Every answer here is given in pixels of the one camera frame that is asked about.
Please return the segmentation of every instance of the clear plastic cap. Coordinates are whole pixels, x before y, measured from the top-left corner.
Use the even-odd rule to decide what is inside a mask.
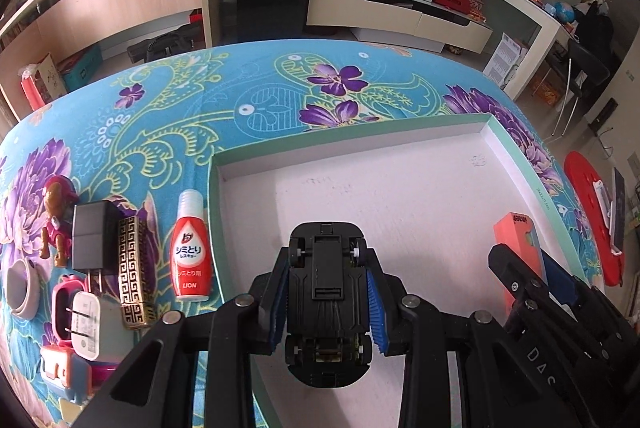
[[[185,190],[178,197],[178,217],[196,217],[204,220],[204,199],[197,190]]]

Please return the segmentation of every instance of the red and white bottle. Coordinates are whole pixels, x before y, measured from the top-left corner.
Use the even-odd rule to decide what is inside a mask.
[[[195,302],[208,300],[212,259],[204,225],[204,201],[197,190],[185,190],[178,198],[170,249],[175,297]]]

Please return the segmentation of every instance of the white power adapter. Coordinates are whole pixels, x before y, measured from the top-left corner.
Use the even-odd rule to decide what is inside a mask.
[[[120,305],[84,291],[74,297],[70,332],[76,354],[89,361],[119,363],[133,348]]]

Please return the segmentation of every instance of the bottle label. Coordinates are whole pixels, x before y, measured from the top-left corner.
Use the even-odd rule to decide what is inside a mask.
[[[174,260],[181,267],[194,267],[204,260],[205,249],[198,233],[186,223],[174,244]]]

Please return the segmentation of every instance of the figurine head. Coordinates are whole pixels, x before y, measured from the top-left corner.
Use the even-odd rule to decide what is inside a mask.
[[[73,183],[63,175],[49,177],[44,190],[44,207],[49,217],[62,218],[66,208],[79,200]]]

